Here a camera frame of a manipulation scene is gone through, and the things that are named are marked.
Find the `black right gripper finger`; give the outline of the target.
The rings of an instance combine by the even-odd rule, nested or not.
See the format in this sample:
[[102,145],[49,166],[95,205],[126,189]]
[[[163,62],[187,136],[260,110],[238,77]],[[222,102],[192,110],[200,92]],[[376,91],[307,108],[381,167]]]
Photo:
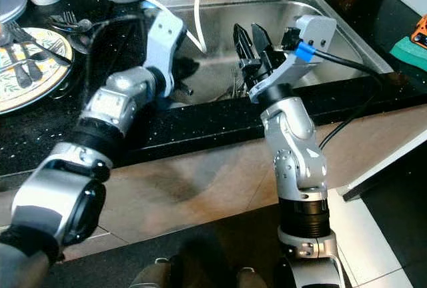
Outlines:
[[248,32],[240,24],[233,25],[233,41],[238,54],[238,66],[243,75],[253,74],[253,53]]
[[251,23],[251,29],[254,50],[257,51],[262,61],[269,61],[269,51],[272,50],[272,44],[268,32],[258,23]]

